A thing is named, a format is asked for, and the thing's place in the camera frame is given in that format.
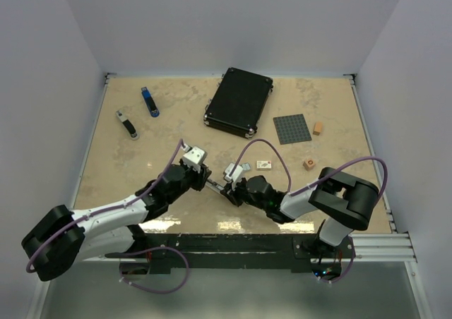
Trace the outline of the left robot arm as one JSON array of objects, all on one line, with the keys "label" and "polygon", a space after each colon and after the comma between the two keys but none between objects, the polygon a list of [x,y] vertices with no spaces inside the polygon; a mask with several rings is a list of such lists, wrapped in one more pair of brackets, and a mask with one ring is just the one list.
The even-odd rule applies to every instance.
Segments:
[{"label": "left robot arm", "polygon": [[140,224],[166,213],[189,189],[201,191],[210,175],[205,164],[195,169],[180,162],[115,203],[89,210],[53,207],[21,241],[29,258],[26,272],[37,274],[45,282],[86,258],[110,253],[142,255],[146,240]]}]

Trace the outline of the plain wooden block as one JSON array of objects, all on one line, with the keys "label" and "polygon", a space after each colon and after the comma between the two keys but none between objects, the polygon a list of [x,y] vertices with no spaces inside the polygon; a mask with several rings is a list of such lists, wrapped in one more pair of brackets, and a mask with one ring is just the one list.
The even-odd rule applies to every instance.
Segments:
[{"label": "plain wooden block", "polygon": [[323,131],[323,123],[321,121],[317,121],[314,124],[313,134],[315,136],[319,136],[319,135],[321,135],[322,131]]}]

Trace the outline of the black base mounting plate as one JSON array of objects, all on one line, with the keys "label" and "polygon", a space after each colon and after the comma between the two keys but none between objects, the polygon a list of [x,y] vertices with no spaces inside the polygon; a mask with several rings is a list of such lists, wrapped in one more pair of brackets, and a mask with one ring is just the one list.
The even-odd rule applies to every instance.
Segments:
[{"label": "black base mounting plate", "polygon": [[144,258],[150,273],[176,268],[289,270],[338,276],[341,263],[354,258],[346,238],[334,248],[315,234],[144,234],[120,258]]}]

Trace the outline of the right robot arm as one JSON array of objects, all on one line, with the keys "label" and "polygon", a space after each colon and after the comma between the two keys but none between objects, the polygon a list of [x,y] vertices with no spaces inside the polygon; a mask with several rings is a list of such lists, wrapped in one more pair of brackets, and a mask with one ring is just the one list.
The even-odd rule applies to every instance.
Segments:
[{"label": "right robot arm", "polygon": [[379,200],[379,189],[371,182],[333,168],[322,169],[320,184],[298,194],[275,190],[264,176],[231,181],[220,193],[233,205],[254,206],[278,224],[320,210],[328,218],[314,241],[316,252],[325,258],[336,253],[346,236],[368,228],[371,214]]}]

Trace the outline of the grey studded baseplate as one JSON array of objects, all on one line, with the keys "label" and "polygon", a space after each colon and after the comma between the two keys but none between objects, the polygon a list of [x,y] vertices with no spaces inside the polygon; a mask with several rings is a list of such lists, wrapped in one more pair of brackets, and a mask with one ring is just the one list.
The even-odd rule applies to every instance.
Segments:
[{"label": "grey studded baseplate", "polygon": [[303,114],[277,116],[273,118],[281,145],[311,141],[311,134]]}]

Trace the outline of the black hard case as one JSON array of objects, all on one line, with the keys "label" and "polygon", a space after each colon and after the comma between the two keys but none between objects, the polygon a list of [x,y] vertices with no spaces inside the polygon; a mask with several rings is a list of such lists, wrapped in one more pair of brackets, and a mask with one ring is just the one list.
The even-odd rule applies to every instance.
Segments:
[{"label": "black hard case", "polygon": [[273,91],[273,79],[230,67],[206,105],[206,126],[246,139],[253,138]]}]

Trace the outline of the blue stapler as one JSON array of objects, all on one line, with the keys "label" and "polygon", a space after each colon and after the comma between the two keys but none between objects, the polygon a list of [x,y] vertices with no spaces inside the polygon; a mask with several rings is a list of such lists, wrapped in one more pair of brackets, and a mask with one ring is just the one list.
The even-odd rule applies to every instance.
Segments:
[{"label": "blue stapler", "polygon": [[160,115],[160,111],[157,108],[154,99],[151,96],[151,93],[147,87],[141,88],[141,94],[144,99],[145,105],[148,108],[148,111],[152,117],[158,117]]}]

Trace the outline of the aluminium frame rail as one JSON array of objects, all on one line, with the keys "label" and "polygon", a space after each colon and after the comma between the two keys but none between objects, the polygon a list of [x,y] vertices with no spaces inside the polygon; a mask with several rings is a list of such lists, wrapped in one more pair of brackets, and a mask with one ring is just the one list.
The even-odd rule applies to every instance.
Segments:
[{"label": "aluminium frame rail", "polygon": [[39,278],[27,318],[42,315],[45,298],[51,280],[65,273],[81,255],[81,248],[88,242],[86,229],[96,216],[109,212],[110,207],[97,211],[82,211],[78,215],[66,206],[52,208],[25,236],[21,245],[29,261],[25,267],[28,274]]}]

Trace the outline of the white staples box sleeve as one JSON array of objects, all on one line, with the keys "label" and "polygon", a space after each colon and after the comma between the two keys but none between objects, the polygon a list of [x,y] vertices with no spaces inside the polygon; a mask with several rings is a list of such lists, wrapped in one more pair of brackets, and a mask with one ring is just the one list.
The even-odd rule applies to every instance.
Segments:
[{"label": "white staples box sleeve", "polygon": [[272,162],[270,160],[257,160],[256,161],[256,169],[261,170],[271,170],[272,169]]}]

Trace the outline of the black and silver stapler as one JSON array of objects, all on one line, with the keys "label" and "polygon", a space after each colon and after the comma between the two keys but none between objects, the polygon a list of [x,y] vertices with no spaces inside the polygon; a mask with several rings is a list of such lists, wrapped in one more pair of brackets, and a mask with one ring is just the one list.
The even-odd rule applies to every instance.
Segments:
[{"label": "black and silver stapler", "polygon": [[118,120],[121,122],[121,124],[127,130],[130,138],[132,140],[138,140],[139,134],[138,134],[135,126],[130,122],[130,120],[125,116],[125,114],[123,112],[121,112],[120,110],[117,110],[115,112],[115,114],[116,114]]}]

